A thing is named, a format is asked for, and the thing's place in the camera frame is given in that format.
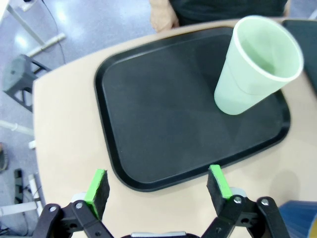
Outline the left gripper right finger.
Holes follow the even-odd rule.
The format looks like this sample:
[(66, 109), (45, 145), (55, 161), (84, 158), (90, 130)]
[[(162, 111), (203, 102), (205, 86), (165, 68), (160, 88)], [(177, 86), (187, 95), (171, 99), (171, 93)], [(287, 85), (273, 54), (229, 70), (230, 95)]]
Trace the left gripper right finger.
[(216, 217), (203, 233), (204, 238), (228, 238), (235, 227), (245, 227), (253, 238), (290, 237), (273, 198), (257, 201), (233, 194), (220, 165), (210, 165), (207, 189)]

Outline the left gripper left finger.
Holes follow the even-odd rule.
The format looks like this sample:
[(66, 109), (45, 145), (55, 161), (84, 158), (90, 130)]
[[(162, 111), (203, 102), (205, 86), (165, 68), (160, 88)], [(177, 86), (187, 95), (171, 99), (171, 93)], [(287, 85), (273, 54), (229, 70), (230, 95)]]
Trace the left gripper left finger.
[(82, 200), (61, 207), (47, 204), (33, 232), (35, 238), (70, 238), (84, 231), (88, 238), (111, 238), (113, 235), (102, 223), (110, 187), (107, 171), (98, 169)]

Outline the person's right hand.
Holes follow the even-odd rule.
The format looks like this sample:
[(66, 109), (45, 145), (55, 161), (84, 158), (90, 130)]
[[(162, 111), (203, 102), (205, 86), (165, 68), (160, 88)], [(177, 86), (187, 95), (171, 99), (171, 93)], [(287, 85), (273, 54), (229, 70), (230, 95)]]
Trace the person's right hand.
[(150, 0), (150, 22), (159, 33), (179, 27), (179, 21), (169, 0)]

